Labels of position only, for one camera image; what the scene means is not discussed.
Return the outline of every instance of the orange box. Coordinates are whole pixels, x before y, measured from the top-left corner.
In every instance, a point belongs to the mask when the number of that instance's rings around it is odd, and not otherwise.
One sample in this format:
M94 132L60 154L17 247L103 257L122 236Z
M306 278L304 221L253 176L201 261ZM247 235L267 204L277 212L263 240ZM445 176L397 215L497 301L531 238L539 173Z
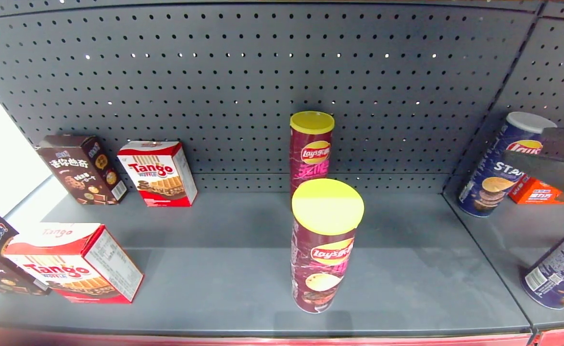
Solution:
M508 196L517 204L564 204L563 192L529 175L524 175Z

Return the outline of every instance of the store shelf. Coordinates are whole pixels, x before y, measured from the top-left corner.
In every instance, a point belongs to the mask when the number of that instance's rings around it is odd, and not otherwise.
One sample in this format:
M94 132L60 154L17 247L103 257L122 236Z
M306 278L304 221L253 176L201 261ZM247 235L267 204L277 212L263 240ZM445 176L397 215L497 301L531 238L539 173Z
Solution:
M132 305L0 294L0 325L68 333L427 336L529 327L442 195L363 194L366 215L329 311L290 295L286 193L201 193L190 209L63 199L45 221L103 222L145 281Z
M481 219L457 208L453 194L448 193L446 199L532 325L541 330L564 327L564 309L541 306L521 287L521 271L534 264L564 236L564 206L517 205L505 199L490 217Z

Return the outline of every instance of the wafer box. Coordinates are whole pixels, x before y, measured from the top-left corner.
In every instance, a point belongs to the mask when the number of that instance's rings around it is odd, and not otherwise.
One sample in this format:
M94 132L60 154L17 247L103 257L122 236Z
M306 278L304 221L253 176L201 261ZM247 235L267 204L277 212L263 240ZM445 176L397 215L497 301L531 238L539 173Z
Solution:
M5 256L73 303L129 304L143 274L100 223L39 223Z
M117 154L148 207L189 207L196 185L180 142L133 140Z

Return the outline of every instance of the cylindrical can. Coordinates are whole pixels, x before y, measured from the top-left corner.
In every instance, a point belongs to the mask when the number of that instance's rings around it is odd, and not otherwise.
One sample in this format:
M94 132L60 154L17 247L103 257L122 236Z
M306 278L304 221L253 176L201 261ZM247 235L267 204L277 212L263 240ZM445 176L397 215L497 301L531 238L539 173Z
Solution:
M527 270L521 285L539 304L564 308L564 238Z
M337 180L308 180L295 191L290 266L293 298L303 311L331 305L364 209L359 193Z
M291 196L302 182L326 177L334 126L325 112L302 111L290 117Z
M522 171L502 161L504 151L538 154L543 148L540 134L545 127L557 125L528 112L510 112L459 195L461 210L473 216L488 217L523 175Z

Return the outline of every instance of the potato chip image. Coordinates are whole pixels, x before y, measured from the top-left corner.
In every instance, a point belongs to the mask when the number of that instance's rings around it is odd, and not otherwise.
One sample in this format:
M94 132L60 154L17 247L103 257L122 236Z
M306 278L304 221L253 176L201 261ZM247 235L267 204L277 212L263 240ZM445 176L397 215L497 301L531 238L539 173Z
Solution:
M337 286L341 278L327 273L311 274L305 279L307 287L316 292L324 292Z
M510 188L515 183L500 177L489 177L482 181L482 188L488 192L499 192Z

